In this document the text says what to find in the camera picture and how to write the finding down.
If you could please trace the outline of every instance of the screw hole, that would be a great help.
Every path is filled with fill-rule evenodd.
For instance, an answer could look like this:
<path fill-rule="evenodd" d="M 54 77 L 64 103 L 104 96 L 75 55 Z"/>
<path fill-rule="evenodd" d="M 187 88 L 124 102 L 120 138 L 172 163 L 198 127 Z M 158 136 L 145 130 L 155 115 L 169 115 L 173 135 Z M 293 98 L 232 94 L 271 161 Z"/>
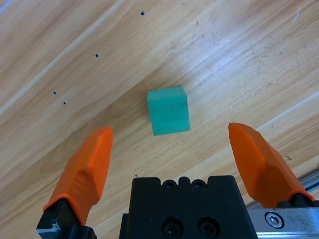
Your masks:
<path fill-rule="evenodd" d="M 183 223 L 177 218 L 165 220 L 162 232 L 167 239 L 178 239 L 183 234 Z"/>
<path fill-rule="evenodd" d="M 195 189 L 206 188 L 206 183 L 203 180 L 196 179 L 191 184 Z"/>
<path fill-rule="evenodd" d="M 173 180 L 166 180 L 165 182 L 163 182 L 162 186 L 167 189 L 177 188 L 177 184 Z"/>
<path fill-rule="evenodd" d="M 198 222 L 199 232 L 208 239 L 216 238 L 220 232 L 218 222 L 212 217 L 203 217 Z"/>

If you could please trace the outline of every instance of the scratch mark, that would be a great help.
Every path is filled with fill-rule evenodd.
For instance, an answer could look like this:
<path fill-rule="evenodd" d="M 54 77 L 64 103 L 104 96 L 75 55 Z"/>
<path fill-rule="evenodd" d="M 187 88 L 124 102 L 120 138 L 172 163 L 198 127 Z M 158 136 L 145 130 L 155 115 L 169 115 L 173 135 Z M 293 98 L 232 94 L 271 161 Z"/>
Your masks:
<path fill-rule="evenodd" d="M 12 2 L 12 0 L 6 1 L 6 3 L 0 8 L 0 13 L 3 12 L 7 6 Z"/>
<path fill-rule="evenodd" d="M 299 17 L 300 10 L 301 10 L 301 8 L 299 7 L 299 8 L 298 8 L 298 11 L 297 11 L 297 15 L 296 15 L 296 17 L 295 17 L 293 23 L 295 23 L 295 22 L 297 21 L 297 19 L 298 19 L 298 17 Z"/>

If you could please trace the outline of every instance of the green block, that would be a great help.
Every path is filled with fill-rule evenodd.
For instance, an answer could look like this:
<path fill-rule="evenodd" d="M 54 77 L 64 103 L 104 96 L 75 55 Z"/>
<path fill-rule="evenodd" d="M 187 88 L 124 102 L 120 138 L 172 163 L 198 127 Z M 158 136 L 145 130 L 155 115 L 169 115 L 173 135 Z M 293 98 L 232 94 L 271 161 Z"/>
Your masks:
<path fill-rule="evenodd" d="M 148 106 L 154 135 L 190 130 L 187 95 L 182 87 L 149 91 Z"/>

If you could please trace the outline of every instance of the wooden table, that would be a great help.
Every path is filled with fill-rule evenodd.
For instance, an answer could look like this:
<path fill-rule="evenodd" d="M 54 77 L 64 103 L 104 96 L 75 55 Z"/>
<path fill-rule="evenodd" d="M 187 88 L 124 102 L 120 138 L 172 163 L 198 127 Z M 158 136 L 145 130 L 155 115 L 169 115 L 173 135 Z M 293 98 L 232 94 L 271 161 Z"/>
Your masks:
<path fill-rule="evenodd" d="M 234 175 L 251 202 L 229 122 L 260 131 L 298 177 L 319 166 L 319 1 L 1 5 L 1 238 L 38 238 L 68 158 L 104 125 L 114 130 L 110 170 L 87 222 L 99 239 L 118 238 L 136 176 Z M 191 130 L 153 136 L 147 92 L 179 85 Z"/>

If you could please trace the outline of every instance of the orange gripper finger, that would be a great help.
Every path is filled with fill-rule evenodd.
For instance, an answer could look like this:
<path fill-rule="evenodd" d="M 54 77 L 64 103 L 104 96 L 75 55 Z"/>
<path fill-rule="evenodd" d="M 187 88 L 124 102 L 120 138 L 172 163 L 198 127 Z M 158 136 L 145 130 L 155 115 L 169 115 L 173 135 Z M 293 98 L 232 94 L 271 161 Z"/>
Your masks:
<path fill-rule="evenodd" d="M 69 159 L 45 211 L 61 198 L 68 200 L 81 225 L 100 200 L 109 170 L 113 135 L 110 127 L 91 133 Z"/>
<path fill-rule="evenodd" d="M 229 139 L 248 194 L 264 208 L 275 208 L 296 193 L 315 200 L 259 132 L 241 123 L 230 123 Z"/>

